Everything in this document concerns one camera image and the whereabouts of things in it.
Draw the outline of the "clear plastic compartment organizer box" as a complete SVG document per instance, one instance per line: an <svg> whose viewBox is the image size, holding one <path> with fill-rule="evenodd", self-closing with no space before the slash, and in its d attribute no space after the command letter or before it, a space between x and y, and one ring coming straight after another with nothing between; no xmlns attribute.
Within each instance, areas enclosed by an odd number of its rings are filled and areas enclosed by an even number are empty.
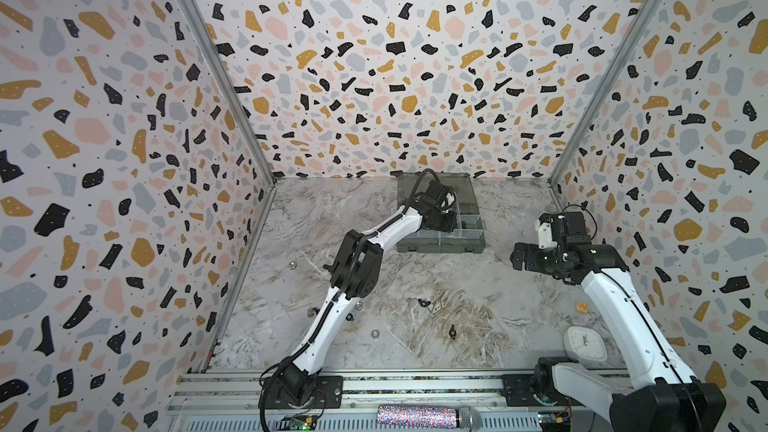
<svg viewBox="0 0 768 432"><path fill-rule="evenodd" d="M399 253L424 254L480 254L486 247L485 228L479 205L467 173L427 172L419 181L417 173L398 175L397 201L405 202L411 195L414 201L425 199L430 205L435 200L427 197L440 192L438 211L426 219L426 224L398 242Z"/></svg>

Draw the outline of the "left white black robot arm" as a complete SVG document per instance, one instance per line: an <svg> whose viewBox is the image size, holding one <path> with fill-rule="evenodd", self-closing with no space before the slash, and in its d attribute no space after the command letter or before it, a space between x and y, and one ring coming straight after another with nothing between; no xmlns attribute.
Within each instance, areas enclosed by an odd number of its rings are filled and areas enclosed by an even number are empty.
<svg viewBox="0 0 768 432"><path fill-rule="evenodd" d="M416 175L406 199L382 223L344 236L333 262L326 266L330 285L322 306L298 347L260 377L258 407L264 416L270 399L282 408L299 409L319 402L316 381L347 316L376 287L385 254L422 229L451 232L458 215L458 194L427 168Z"/></svg>

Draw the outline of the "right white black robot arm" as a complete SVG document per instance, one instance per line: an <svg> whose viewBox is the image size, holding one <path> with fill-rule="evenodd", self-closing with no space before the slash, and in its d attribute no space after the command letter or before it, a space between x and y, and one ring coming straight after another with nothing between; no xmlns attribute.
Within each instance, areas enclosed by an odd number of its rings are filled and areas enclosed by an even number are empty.
<svg viewBox="0 0 768 432"><path fill-rule="evenodd" d="M615 431L712 431L726 406L714 383L701 381L644 307L629 268L611 245L595 244L582 213L544 213L537 243L518 242L514 269L581 288L597 307L623 357L631 384L621 386L567 357L541 357L532 391L569 397Z"/></svg>

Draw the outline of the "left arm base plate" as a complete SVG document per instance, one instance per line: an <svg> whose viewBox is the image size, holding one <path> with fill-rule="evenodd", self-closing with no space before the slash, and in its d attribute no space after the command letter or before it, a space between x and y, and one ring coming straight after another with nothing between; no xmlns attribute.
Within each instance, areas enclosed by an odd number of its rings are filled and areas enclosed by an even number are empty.
<svg viewBox="0 0 768 432"><path fill-rule="evenodd" d="M263 407L282 409L339 409L344 378L341 375L313 375L299 379L277 378L265 383Z"/></svg>

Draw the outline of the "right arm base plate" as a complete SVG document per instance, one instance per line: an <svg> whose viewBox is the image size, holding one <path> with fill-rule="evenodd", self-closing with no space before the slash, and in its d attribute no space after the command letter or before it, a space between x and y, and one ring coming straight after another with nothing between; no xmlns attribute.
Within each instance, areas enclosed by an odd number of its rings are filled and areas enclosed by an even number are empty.
<svg viewBox="0 0 768 432"><path fill-rule="evenodd" d="M573 405L580 407L581 403L556 391L551 385L543 385L542 380L534 373L510 373L501 376L500 394L506 405L512 406L542 406L565 407Z"/></svg>

